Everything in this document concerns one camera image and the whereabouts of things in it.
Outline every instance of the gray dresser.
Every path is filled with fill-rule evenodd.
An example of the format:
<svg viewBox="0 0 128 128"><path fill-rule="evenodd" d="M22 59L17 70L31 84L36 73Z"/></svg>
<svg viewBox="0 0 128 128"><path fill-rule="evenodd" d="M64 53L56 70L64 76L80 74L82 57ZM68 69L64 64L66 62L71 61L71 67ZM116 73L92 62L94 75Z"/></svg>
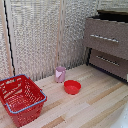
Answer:
<svg viewBox="0 0 128 128"><path fill-rule="evenodd" d="M128 74L128 9L98 10L86 18L85 46L92 48L89 63L123 79Z"/></svg>

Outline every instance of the floor plank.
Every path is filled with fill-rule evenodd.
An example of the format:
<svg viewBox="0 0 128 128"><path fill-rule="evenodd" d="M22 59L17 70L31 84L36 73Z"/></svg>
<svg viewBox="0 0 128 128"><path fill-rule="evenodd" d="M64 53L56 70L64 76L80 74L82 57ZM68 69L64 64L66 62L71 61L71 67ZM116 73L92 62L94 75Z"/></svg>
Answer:
<svg viewBox="0 0 128 128"><path fill-rule="evenodd" d="M76 95L64 91L54 75L36 81L47 95L40 116L22 128L110 128L128 101L128 86L91 67L81 65L66 71L66 80L76 80ZM16 128L0 103L0 128Z"/></svg>

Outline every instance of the red bowl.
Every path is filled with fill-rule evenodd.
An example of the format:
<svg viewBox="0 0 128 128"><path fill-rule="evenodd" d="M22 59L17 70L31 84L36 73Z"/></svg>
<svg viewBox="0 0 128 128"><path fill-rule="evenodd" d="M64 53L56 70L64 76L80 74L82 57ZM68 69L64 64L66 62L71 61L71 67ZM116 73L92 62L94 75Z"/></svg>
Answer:
<svg viewBox="0 0 128 128"><path fill-rule="evenodd" d="M74 80L68 80L64 82L64 90L68 94L75 95L81 89L81 84Z"/></svg>

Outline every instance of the basket handle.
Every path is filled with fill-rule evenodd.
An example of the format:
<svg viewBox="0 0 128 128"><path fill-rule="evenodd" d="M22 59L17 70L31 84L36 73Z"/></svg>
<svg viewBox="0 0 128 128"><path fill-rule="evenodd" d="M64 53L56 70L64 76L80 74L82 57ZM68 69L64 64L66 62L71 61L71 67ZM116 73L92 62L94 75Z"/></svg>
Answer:
<svg viewBox="0 0 128 128"><path fill-rule="evenodd" d="M39 103L41 103L41 102L44 102L47 97L46 97L46 95L42 92L42 90L40 90L40 92L41 92L41 93L44 95L44 97L45 97L43 100L41 100L41 101L39 101L39 102L36 102L36 103L34 103L34 104L32 104L32 105L29 105L28 107L25 107L25 108L23 108L23 109L21 109L21 110L19 110L19 111L13 112L13 111L11 110L11 108L9 107L8 103L6 103L6 105L7 105L8 109L9 109L9 111L10 111L11 113L17 114L17 113L22 112L22 111L24 111L24 110L26 110L26 109L28 109L28 108L30 108L30 107L35 106L35 105L37 105L37 104L39 104Z"/></svg>
<svg viewBox="0 0 128 128"><path fill-rule="evenodd" d="M19 74L19 75L16 75L16 76L12 76L12 77L9 77L9 78L2 79L2 80L0 80L0 82L1 82L1 81L4 81L4 80L11 79L11 78L15 78L15 77L21 76L21 75L24 75L25 77L27 77L25 74Z"/></svg>

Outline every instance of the metal handle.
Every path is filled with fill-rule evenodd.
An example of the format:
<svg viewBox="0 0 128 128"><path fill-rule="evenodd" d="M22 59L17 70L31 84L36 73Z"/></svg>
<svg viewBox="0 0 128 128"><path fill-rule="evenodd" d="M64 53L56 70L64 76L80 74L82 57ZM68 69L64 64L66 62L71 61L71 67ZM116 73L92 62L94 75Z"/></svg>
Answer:
<svg viewBox="0 0 128 128"><path fill-rule="evenodd" d="M99 39L104 39L104 40L108 40L108 41L113 41L113 42L116 42L116 43L119 43L118 40L116 39L108 39L106 37L102 37L102 36L98 36L98 35L90 35L91 37L95 37L95 38L99 38Z"/></svg>
<svg viewBox="0 0 128 128"><path fill-rule="evenodd" d="M0 80L0 82L1 82L1 81L4 81L4 80L11 79L11 78L15 78L15 77L17 77L17 76L21 76L21 75L26 76L25 74L20 74L20 75L16 75L16 76L12 76L12 77L6 78L6 79L2 79L2 80Z"/></svg>
<svg viewBox="0 0 128 128"><path fill-rule="evenodd" d="M41 93L44 95L44 97L45 97L43 100L41 100L41 101L39 101L39 102L36 102L36 103L34 103L34 104L32 104L32 105L29 105L28 107L25 107L25 108L23 108L23 109L21 109L21 110L19 110L19 111L13 112L13 111L11 110L11 108L9 107L8 103L6 103L6 105L7 105L8 109L9 109L9 111L10 111L11 113L17 114L17 113L22 112L22 111L24 111L24 110L26 110L26 109L28 109L28 108L30 108L30 107L35 106L35 105L37 105L37 104L39 104L39 103L41 103L41 102L44 102L47 97L46 97L46 95L42 92L42 90L40 90L40 92L41 92Z"/></svg>
<svg viewBox="0 0 128 128"><path fill-rule="evenodd" d="M109 63L111 63L111 64L114 64L114 65L116 65L116 66L120 66L118 63L112 62L112 61L110 61L110 60L108 60L108 59L105 59L105 58L103 58L103 57L101 57L101 56L96 56L96 57L99 58L99 59L102 59L102 60L104 60L104 61L107 61L107 62L109 62Z"/></svg>

